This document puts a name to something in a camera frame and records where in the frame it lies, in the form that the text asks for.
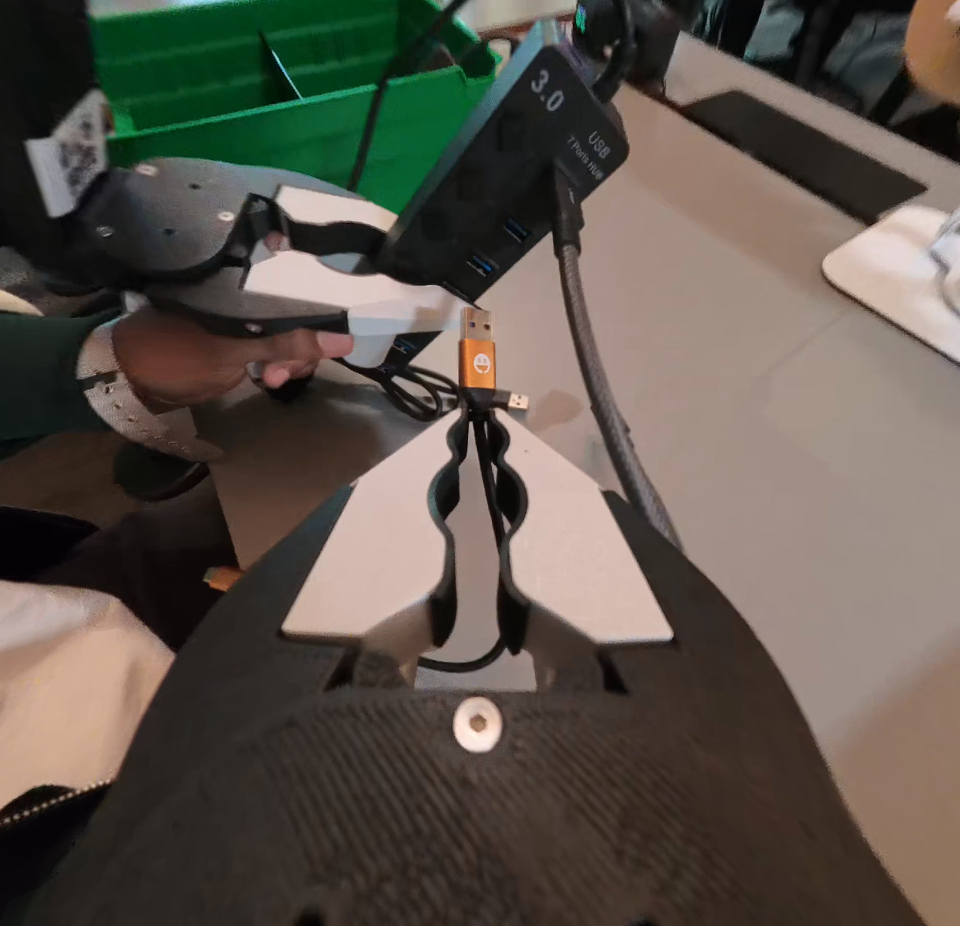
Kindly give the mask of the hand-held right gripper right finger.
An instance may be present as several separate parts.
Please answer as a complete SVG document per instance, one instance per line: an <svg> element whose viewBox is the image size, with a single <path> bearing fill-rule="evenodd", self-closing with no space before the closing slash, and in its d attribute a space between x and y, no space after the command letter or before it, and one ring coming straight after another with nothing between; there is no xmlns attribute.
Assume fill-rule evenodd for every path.
<svg viewBox="0 0 960 926"><path fill-rule="evenodd" d="M535 682L674 631L599 484L519 421L490 419L499 547L497 620Z"/></svg>

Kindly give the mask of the person's pale clothing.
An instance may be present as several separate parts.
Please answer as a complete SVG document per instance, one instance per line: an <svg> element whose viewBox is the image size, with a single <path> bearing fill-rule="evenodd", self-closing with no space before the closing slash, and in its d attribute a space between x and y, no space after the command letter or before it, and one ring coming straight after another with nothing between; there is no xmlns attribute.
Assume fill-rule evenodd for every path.
<svg viewBox="0 0 960 926"><path fill-rule="evenodd" d="M114 596L2 580L2 808L114 781L174 659Z"/></svg>

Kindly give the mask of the black battery charger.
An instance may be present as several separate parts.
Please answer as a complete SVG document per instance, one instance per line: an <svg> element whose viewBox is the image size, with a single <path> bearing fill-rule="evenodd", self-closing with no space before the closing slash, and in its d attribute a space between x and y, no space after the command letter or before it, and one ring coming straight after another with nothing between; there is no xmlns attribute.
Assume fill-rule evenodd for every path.
<svg viewBox="0 0 960 926"><path fill-rule="evenodd" d="M654 93L664 88L666 72L681 32L691 32L706 0L630 0L635 50L625 82ZM571 27L573 44L603 72L618 41L620 24L612 0L577 0Z"/></svg>

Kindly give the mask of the person's left hand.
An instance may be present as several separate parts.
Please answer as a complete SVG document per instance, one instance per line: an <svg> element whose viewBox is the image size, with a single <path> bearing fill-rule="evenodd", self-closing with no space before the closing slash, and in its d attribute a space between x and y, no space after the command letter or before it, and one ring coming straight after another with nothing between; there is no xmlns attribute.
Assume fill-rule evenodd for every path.
<svg viewBox="0 0 960 926"><path fill-rule="evenodd" d="M311 330L223 337L185 318L144 308L114 326L112 347L120 371L141 401L192 407L237 389L251 365L258 367L267 390L310 377L322 360L351 354L354 338Z"/></svg>

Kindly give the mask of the long black multiport USB hub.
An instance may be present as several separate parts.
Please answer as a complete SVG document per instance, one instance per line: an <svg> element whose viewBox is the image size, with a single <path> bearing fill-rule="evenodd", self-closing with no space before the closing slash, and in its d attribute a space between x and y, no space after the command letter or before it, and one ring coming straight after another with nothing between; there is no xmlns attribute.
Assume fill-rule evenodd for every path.
<svg viewBox="0 0 960 926"><path fill-rule="evenodd" d="M555 20L539 20L390 227L378 272L443 288L435 311L400 301L386 335L355 336L352 368L408 364L439 332L458 328L458 302L474 303L517 265L554 222L554 174L581 205L627 159L613 98L636 50L630 0L608 0L613 31L596 71Z"/></svg>

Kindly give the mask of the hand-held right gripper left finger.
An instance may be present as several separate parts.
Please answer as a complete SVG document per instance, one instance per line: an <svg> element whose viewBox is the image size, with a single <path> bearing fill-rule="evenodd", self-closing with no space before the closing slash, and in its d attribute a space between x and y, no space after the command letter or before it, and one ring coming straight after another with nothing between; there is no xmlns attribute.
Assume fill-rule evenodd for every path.
<svg viewBox="0 0 960 926"><path fill-rule="evenodd" d="M405 680L457 618L455 544L470 424L444 416L354 481L280 627L284 639L388 656Z"/></svg>

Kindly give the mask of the dark green jacket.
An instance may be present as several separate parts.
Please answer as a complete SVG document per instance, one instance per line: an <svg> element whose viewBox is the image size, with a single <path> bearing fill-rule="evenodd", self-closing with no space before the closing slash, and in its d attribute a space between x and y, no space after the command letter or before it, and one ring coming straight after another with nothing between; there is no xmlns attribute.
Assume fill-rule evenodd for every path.
<svg viewBox="0 0 960 926"><path fill-rule="evenodd" d="M21 924L113 787L111 779L72 788L40 785L1 810L1 923Z"/></svg>

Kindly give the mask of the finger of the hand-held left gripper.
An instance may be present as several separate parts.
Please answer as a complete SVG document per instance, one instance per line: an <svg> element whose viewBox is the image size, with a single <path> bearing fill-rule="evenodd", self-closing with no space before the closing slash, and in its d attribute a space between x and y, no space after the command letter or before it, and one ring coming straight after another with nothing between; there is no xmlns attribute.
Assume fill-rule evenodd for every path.
<svg viewBox="0 0 960 926"><path fill-rule="evenodd" d="M471 307L436 284L406 284L378 272L355 275L300 251L280 251L253 264L242 292L345 313L353 337L345 360L357 368L381 367L401 336L459 331Z"/></svg>
<svg viewBox="0 0 960 926"><path fill-rule="evenodd" d="M398 215L340 188L280 185L264 212L250 216L253 231L247 263L262 263L284 251L315 257L350 275L373 275Z"/></svg>

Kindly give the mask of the dark bin divider panel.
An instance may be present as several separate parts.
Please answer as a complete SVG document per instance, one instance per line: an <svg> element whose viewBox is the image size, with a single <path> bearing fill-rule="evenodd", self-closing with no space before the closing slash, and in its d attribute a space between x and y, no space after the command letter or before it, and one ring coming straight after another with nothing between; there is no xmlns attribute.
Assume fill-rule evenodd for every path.
<svg viewBox="0 0 960 926"><path fill-rule="evenodd" d="M258 37L265 62L270 70L270 74L278 85L278 89L283 92L287 101L301 102L304 99L302 92L283 64L281 57L269 43L266 34L262 30L258 30Z"/></svg>

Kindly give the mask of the person's left forearm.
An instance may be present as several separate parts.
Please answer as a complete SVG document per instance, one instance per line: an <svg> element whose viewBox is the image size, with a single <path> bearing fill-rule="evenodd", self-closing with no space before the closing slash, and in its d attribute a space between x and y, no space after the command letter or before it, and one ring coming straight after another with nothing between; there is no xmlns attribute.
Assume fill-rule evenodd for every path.
<svg viewBox="0 0 960 926"><path fill-rule="evenodd" d="M1 315L1 459L60 433L103 432L76 378L82 347L109 316Z"/></svg>

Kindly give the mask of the green plastic bin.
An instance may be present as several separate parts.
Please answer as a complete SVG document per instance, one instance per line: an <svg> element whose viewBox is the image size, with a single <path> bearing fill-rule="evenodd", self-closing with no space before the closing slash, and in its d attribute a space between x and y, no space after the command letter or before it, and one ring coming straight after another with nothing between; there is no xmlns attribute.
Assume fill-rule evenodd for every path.
<svg viewBox="0 0 960 926"><path fill-rule="evenodd" d="M346 189L382 68L439 11L436 0L222 0L92 18L113 117L110 161L216 160ZM302 101L279 89L258 31ZM434 59L390 80L359 195L402 212L494 83L499 62L451 21Z"/></svg>

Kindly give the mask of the grey desk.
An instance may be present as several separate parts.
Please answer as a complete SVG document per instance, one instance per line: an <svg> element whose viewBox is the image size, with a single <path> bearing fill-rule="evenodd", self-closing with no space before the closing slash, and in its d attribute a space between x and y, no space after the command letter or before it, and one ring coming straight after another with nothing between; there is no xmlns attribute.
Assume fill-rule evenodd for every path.
<svg viewBox="0 0 960 926"><path fill-rule="evenodd" d="M958 166L683 37L670 101L750 93L958 204ZM624 89L630 158L584 204L593 328L686 554L750 623L864 833L928 924L958 924L958 368L834 290L860 224ZM526 422L616 478L549 237L486 294ZM243 567L419 429L332 364L283 405L203 410Z"/></svg>

